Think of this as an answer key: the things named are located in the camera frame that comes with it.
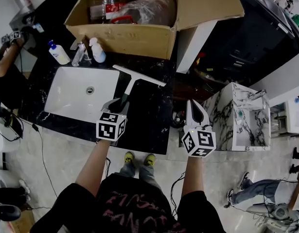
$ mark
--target soap dispenser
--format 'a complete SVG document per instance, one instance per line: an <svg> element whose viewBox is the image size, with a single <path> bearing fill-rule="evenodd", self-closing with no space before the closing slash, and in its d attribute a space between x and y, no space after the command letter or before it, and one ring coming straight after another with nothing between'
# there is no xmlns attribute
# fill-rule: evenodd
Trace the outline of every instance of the soap dispenser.
<svg viewBox="0 0 299 233"><path fill-rule="evenodd" d="M97 38L95 37L91 38L89 42L89 46L92 49L93 58L96 60L96 62L98 63L104 62L106 59L106 54L103 51L101 45L97 43Z"/></svg>

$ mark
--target red object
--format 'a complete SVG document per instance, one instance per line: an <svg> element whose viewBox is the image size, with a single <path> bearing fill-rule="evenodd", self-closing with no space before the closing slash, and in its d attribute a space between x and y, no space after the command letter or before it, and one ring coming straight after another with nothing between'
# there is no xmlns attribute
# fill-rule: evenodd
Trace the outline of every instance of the red object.
<svg viewBox="0 0 299 233"><path fill-rule="evenodd" d="M124 2L114 3L114 4L106 4L106 13L116 12L120 10L125 5Z"/></svg>
<svg viewBox="0 0 299 233"><path fill-rule="evenodd" d="M198 55L197 55L197 58L203 58L206 56L206 53L205 52L200 52Z"/></svg>
<svg viewBox="0 0 299 233"><path fill-rule="evenodd" d="M116 21L119 21L119 20L130 20L131 23L137 24L137 22L133 21L133 18L130 15L126 15L126 16L123 16L123 17L117 17L115 19L112 19L111 23L115 23Z"/></svg>

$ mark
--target white marble cabinet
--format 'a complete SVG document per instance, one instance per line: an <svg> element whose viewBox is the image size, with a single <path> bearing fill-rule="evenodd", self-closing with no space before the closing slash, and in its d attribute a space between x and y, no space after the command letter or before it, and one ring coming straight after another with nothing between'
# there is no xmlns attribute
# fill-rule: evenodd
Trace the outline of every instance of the white marble cabinet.
<svg viewBox="0 0 299 233"><path fill-rule="evenodd" d="M230 83L203 102L216 133L217 150L270 150L269 103L266 96L251 101L248 96L256 92Z"/></svg>

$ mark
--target shoe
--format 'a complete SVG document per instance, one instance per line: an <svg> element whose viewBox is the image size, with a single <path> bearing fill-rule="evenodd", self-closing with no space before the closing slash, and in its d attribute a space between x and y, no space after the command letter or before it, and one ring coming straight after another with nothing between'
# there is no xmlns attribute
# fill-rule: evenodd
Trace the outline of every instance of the shoe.
<svg viewBox="0 0 299 233"><path fill-rule="evenodd" d="M144 165L145 166L153 166L155 164L155 160L156 160L156 157L151 153L146 157L146 159L144 161Z"/></svg>
<svg viewBox="0 0 299 233"><path fill-rule="evenodd" d="M293 149L292 159L297 159L298 154L299 154L299 153L297 152L297 148L295 147L295 148Z"/></svg>
<svg viewBox="0 0 299 233"><path fill-rule="evenodd" d="M298 173L299 172L299 166L294 166L294 164L291 165L291 168L289 170L289 174L291 173Z"/></svg>
<svg viewBox="0 0 299 233"><path fill-rule="evenodd" d="M29 189L29 187L27 186L25 181L24 180L19 180L18 182L19 182L20 186L25 189L25 193L30 194L31 190Z"/></svg>
<svg viewBox="0 0 299 233"><path fill-rule="evenodd" d="M242 179L241 179L241 181L240 181L240 183L239 183L239 185L238 185L238 189L239 189L240 191L243 191L243 190L244 190L244 189L242 188L242 185L243 185L243 182L244 182L245 180L248 179L249 175L250 175L249 172L245 172L244 175L242 176Z"/></svg>
<svg viewBox="0 0 299 233"><path fill-rule="evenodd" d="M134 155L131 152L127 152L124 155L124 163L132 163L134 160Z"/></svg>
<svg viewBox="0 0 299 233"><path fill-rule="evenodd" d="M32 200L31 196L29 196L29 195L25 195L25 197L26 197L26 202L28 202L28 201L31 201L31 200Z"/></svg>
<svg viewBox="0 0 299 233"><path fill-rule="evenodd" d="M224 208L229 208L230 206L233 206L233 203L231 201L231 197L232 195L235 194L235 191L233 189L230 189L228 192L227 192L227 205L224 206Z"/></svg>

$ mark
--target cardboard box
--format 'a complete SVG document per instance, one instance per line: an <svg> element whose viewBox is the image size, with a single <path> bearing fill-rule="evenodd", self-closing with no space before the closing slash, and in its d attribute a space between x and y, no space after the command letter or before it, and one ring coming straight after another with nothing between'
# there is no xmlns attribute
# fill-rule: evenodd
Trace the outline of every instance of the cardboard box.
<svg viewBox="0 0 299 233"><path fill-rule="evenodd" d="M35 224L35 219L32 211L22 211L21 217L9 222L14 233L29 233L32 226Z"/></svg>
<svg viewBox="0 0 299 233"><path fill-rule="evenodd" d="M97 0L79 0L67 17L67 29L75 36L97 37L104 51L170 59L176 32L210 20L242 17L239 0L176 0L173 27L136 24L90 24L88 9Z"/></svg>

